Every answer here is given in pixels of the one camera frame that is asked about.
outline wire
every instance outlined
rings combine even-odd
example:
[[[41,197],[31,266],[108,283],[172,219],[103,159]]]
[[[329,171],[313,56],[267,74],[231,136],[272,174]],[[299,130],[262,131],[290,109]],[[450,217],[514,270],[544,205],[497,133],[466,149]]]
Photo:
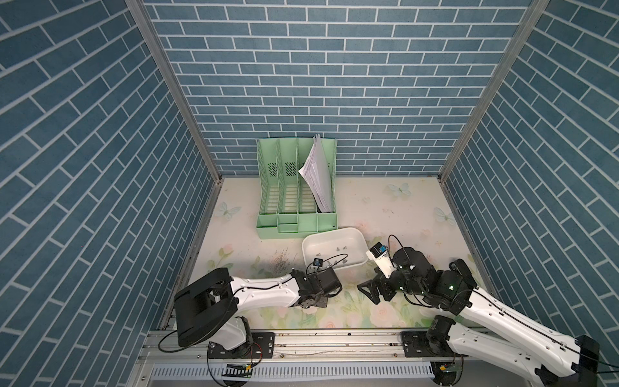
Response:
[[[447,307],[447,309],[445,309],[445,310],[449,310],[449,309],[451,309],[451,307],[453,307],[453,306],[454,306],[454,302],[456,302],[456,301],[458,301],[458,303],[459,303],[460,305],[464,306],[464,307],[468,306],[468,305],[466,305],[464,302],[459,301],[459,300],[456,300],[456,299],[458,298],[458,296],[459,296],[460,294],[464,293],[464,292],[473,292],[473,289],[464,289],[464,290],[461,290],[460,292],[456,293],[456,295],[454,296],[454,298],[452,298],[451,302],[449,303],[449,306],[448,306],[448,307]]]
[[[340,289],[339,289],[338,291],[336,291],[336,292],[335,292],[335,293],[333,293],[333,294],[325,294],[325,297],[327,297],[327,298],[333,298],[333,297],[335,297],[336,295],[340,294],[340,292],[341,292],[341,291],[342,291],[342,284],[340,284]]]
[[[208,348],[207,348],[207,350],[206,350],[206,369],[209,371],[210,378],[211,378],[211,379],[213,379],[213,381],[214,381],[215,383],[217,383],[217,384],[218,384],[218,385],[220,385],[221,387],[228,387],[227,385],[223,385],[223,384],[219,383],[219,382],[217,381],[217,379],[215,379],[215,377],[213,376],[213,373],[210,371],[210,366],[209,366],[209,350],[208,350]]]
[[[424,304],[422,304],[422,302],[419,300],[419,298],[417,298],[417,295],[416,295],[416,294],[414,294],[414,293],[413,293],[413,296],[415,297],[415,299],[417,300],[417,302],[418,302],[419,304],[421,304],[421,306],[426,307],[426,308],[434,308],[432,305],[427,305],[427,304],[426,304],[426,305],[424,305]]]
[[[255,343],[254,343],[254,344],[252,344],[252,345],[256,345],[256,346],[258,347],[258,349],[260,350],[260,359],[258,360],[258,362],[257,362],[256,364],[253,364],[253,355],[254,355],[254,354],[253,354],[253,351],[252,351],[252,353],[251,353],[251,356],[252,356],[252,358],[251,358],[251,361],[252,361],[252,363],[251,363],[251,368],[254,368],[256,365],[258,365],[258,364],[260,364],[260,362],[262,362],[262,347],[261,347],[261,346],[260,346],[260,344],[258,344],[257,342],[255,342]]]
[[[161,340],[159,340],[159,343],[157,344],[157,348],[161,351],[164,352],[166,354],[173,354],[175,352],[181,352],[182,350],[186,350],[189,347],[195,346],[196,344],[200,344],[202,341],[205,341],[207,338],[210,337],[211,334],[214,333],[214,331],[219,330],[218,325],[221,324],[223,322],[223,320],[226,318],[226,313],[228,312],[228,309],[230,309],[230,307],[232,306],[232,303],[234,302],[235,299],[235,295],[240,292],[243,289],[256,289],[256,290],[269,290],[269,289],[273,289],[275,287],[278,287],[279,285],[284,285],[286,282],[292,280],[294,277],[290,277],[287,280],[283,281],[283,282],[278,282],[273,286],[269,286],[269,287],[254,287],[254,286],[244,286],[244,287],[240,287],[238,289],[236,289],[234,291],[234,293],[232,293],[232,296],[230,297],[230,301],[228,302],[228,306],[226,306],[226,309],[224,309],[223,313],[222,313],[222,318],[217,322],[217,324],[215,324],[215,326],[207,333],[204,334],[204,336],[202,336],[200,339],[196,340],[195,342],[191,343],[188,346],[185,347],[180,347],[177,349],[173,349],[173,350],[168,350],[168,349],[163,349],[161,348],[161,343],[168,338],[168,336],[170,336],[171,334],[173,334],[174,332],[178,332],[178,330],[172,331],[170,333],[168,333],[167,335],[165,335]]]
[[[402,242],[400,242],[400,240],[397,238],[397,236],[395,236],[393,234],[389,234],[389,236],[387,237],[387,252],[389,254],[391,254],[391,237],[394,237],[397,240],[397,242],[400,244],[400,247],[402,249],[404,249],[404,245],[402,244]],[[409,254],[406,252],[406,250],[404,250],[404,254],[406,254],[406,258],[410,259]]]
[[[314,264],[313,262],[312,262],[312,263],[310,263],[310,264],[308,265],[308,267],[306,267],[306,268],[305,268],[305,275],[306,275],[306,276],[308,276],[308,275],[310,275],[310,274],[316,274],[316,273],[318,273],[318,272],[328,270],[330,267],[333,267],[333,266],[335,266],[336,264],[338,264],[338,263],[342,262],[343,260],[345,260],[346,258],[348,258],[348,254],[346,254],[346,253],[342,253],[342,254],[338,254],[338,255],[334,255],[334,256],[332,256],[332,257],[329,257],[329,258],[325,259],[324,261],[322,261],[322,263],[324,264],[326,261],[330,260],[331,258],[336,258],[336,257],[342,256],[342,255],[346,255],[346,256],[345,256],[344,258],[340,259],[338,262],[334,263],[333,265],[331,265],[331,266],[327,267],[326,269],[323,269],[323,270],[316,270],[316,271],[313,271],[313,272],[311,272],[311,273],[308,273],[308,270],[310,269],[310,266],[312,266],[312,265]]]
[[[434,308],[434,307],[427,307],[426,305],[422,305],[421,303],[414,303],[413,301],[409,300],[408,297],[406,297],[406,293],[402,293],[402,295],[404,296],[404,298],[409,302],[409,304],[411,305],[415,305],[416,307],[424,307],[424,308]]]
[[[460,379],[462,379],[462,374],[464,373],[464,355],[460,355],[460,362],[461,362],[461,366],[460,366],[460,375],[458,376],[458,379],[455,380],[455,382],[451,383],[452,386],[455,386],[456,384],[458,384],[458,382],[460,381]]]
[[[504,311],[503,309],[499,308],[499,307],[498,307],[498,306],[497,306],[494,302],[492,302],[492,300],[490,300],[488,297],[484,296],[484,295],[483,295],[483,294],[481,294],[480,292],[478,292],[478,291],[476,291],[476,290],[471,290],[471,291],[473,291],[473,292],[475,292],[475,293],[479,294],[480,296],[482,296],[483,298],[485,298],[485,299],[486,299],[486,301],[488,301],[489,303],[491,303],[491,304],[492,304],[492,306],[494,306],[495,308],[499,309],[499,310],[500,310],[500,311],[501,311],[504,315],[506,315],[507,317],[510,317],[510,318],[512,318],[512,319],[514,319],[514,320],[516,320],[518,323],[520,323],[520,324],[524,325],[525,327],[527,327],[527,328],[531,329],[532,331],[535,331],[535,332],[537,332],[537,333],[541,334],[542,336],[544,336],[544,337],[546,337],[547,339],[551,340],[551,341],[552,341],[552,342],[554,342],[555,344],[559,344],[559,345],[560,345],[560,346],[562,346],[563,348],[567,348],[567,349],[569,349],[570,351],[572,351],[572,352],[574,352],[574,353],[576,353],[576,354],[578,354],[578,355],[580,355],[580,356],[586,357],[586,358],[587,358],[587,359],[589,359],[589,360],[593,360],[593,361],[595,361],[595,362],[597,362],[597,363],[599,363],[599,364],[604,364],[604,365],[607,365],[607,366],[612,367],[612,368],[619,368],[619,365],[614,365],[614,364],[610,364],[610,363],[603,362],[603,361],[601,361],[601,360],[599,360],[599,359],[595,359],[595,358],[593,358],[593,357],[591,357],[591,356],[584,355],[584,354],[582,354],[582,353],[578,352],[577,350],[572,349],[572,348],[570,348],[570,347],[568,347],[568,346],[564,345],[564,344],[563,344],[563,343],[561,343],[560,341],[558,341],[558,340],[556,340],[556,339],[554,339],[554,338],[552,338],[552,337],[548,336],[548,335],[547,335],[547,334],[545,334],[544,332],[541,332],[541,331],[539,331],[538,329],[535,329],[535,328],[533,328],[532,326],[528,325],[527,323],[525,323],[525,322],[523,322],[523,321],[521,321],[521,320],[517,319],[516,317],[514,317],[514,316],[510,315],[508,312],[506,312],[506,311]],[[596,372],[596,373],[611,373],[611,372],[602,371],[602,372]]]

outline brick wall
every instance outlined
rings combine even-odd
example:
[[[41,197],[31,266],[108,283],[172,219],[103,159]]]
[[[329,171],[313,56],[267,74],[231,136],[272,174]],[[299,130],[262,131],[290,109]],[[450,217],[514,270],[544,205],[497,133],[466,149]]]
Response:
[[[618,20],[616,1],[551,0],[448,180],[501,298],[614,364]]]
[[[147,3],[224,174],[320,133],[339,173],[435,175],[530,0]]]
[[[0,386],[126,382],[211,185],[123,0],[0,1]]]

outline white tray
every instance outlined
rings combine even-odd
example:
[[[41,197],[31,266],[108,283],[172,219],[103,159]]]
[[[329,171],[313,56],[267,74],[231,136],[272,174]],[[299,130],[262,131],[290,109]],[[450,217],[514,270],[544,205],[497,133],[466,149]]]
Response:
[[[325,261],[321,267],[310,266],[308,272],[331,266],[333,270],[341,270],[362,265],[368,260],[367,252],[369,251],[363,234],[354,227],[309,235],[303,240],[301,249],[305,267],[314,262],[314,258],[326,260],[338,254],[348,254],[347,257],[342,255]]]

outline metal corner post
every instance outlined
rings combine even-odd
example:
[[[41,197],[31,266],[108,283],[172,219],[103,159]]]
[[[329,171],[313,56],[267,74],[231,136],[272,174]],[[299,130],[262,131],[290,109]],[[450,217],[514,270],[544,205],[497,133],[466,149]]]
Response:
[[[157,36],[157,31],[155,31],[155,26],[150,20],[150,16],[146,11],[143,0],[126,0],[127,7],[129,8],[129,12],[131,16],[136,21],[137,28],[142,34],[142,38],[146,42],[150,53],[155,60],[155,64],[157,68],[161,72],[163,76],[163,80],[165,81],[170,93],[172,94],[172,98],[174,98],[174,102],[176,102],[176,106],[183,116],[185,123],[187,124],[187,128],[189,129],[189,133],[191,133],[191,137],[193,137],[202,158],[204,159],[204,163],[206,167],[209,169],[210,174],[213,176],[215,180],[215,184],[219,185],[222,179],[221,174],[217,170],[217,166],[215,161],[210,155],[209,149],[204,141],[202,133],[200,132],[200,127],[197,124],[196,117],[191,112],[189,107],[189,103],[187,102],[187,98],[183,93],[183,89],[178,83],[178,79],[174,74],[174,70],[172,69],[172,65],[168,60],[168,56],[165,54],[165,50],[163,49],[163,45]]]
[[[488,85],[484,88],[477,105],[473,108],[473,112],[471,113],[469,120],[464,125],[464,128],[462,128],[460,137],[454,144],[453,150],[447,157],[447,161],[445,161],[445,164],[439,172],[439,179],[441,181],[446,181],[447,177],[454,169],[458,158],[466,148],[466,145],[473,136],[473,133],[475,133],[475,130],[477,130],[479,122],[481,122],[484,114],[488,110],[490,103],[501,87],[505,77],[509,74],[511,66],[514,62],[516,62],[518,54],[522,50],[522,47],[524,47],[524,44],[531,35],[531,32],[533,32],[533,28],[542,16],[542,13],[546,9],[549,1],[550,0],[532,0],[524,15],[522,15],[522,20],[516,29],[516,33],[514,33],[514,36],[510,39],[507,47],[505,48],[505,53],[496,65],[494,74],[492,74]]]
[[[443,181],[439,181],[439,184],[441,186],[441,189],[443,190],[443,195],[445,196],[445,199],[447,200],[447,203],[449,204],[449,208],[451,209],[451,212],[454,214],[454,219],[456,220],[456,224],[458,224],[458,228],[460,229],[460,232],[462,233],[462,236],[464,237],[464,242],[469,248],[470,255],[473,257],[473,262],[475,262],[477,271],[479,272],[480,277],[482,278],[484,284],[486,285],[485,289],[488,291],[488,293],[492,294],[493,296],[499,297],[498,289],[496,288],[495,283],[492,281],[492,278],[490,277],[488,273],[488,269],[486,268],[486,265],[483,263],[482,256],[479,253],[477,246],[475,246],[475,242],[473,242],[473,238],[470,235],[469,228],[466,226],[466,223],[464,223],[464,219],[460,215],[460,211],[458,210],[458,207],[456,206],[456,202],[452,198],[449,187],[447,187],[447,184]]]
[[[204,206],[202,215],[200,216],[200,222],[197,225],[196,232],[194,233],[185,259],[183,260],[181,270],[178,273],[176,280],[174,281],[174,286],[172,287],[172,291],[170,293],[170,299],[167,301],[161,320],[157,325],[158,327],[160,327],[160,329],[166,329],[168,325],[170,325],[170,318],[174,310],[174,295],[179,290],[186,287],[189,283],[189,278],[191,277],[191,273],[193,272],[194,266],[196,265],[196,258],[198,253],[200,252],[200,248],[202,247],[202,242],[204,241],[206,230],[209,227],[210,218],[213,215],[213,211],[215,211],[215,205],[217,203],[217,198],[219,197],[219,192],[221,191],[221,189],[221,184],[213,184],[213,188],[211,189],[209,194],[209,199],[206,202],[206,206]]]

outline stack of paper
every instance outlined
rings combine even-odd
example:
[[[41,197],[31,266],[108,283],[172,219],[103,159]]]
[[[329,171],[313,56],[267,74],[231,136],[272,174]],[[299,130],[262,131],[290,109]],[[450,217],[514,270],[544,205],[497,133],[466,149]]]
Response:
[[[311,192],[314,194],[316,204],[321,212],[333,212],[333,200],[331,198],[331,176],[327,158],[324,155],[320,135],[314,137],[314,145],[309,152],[305,165],[299,169],[299,174],[305,179]]]

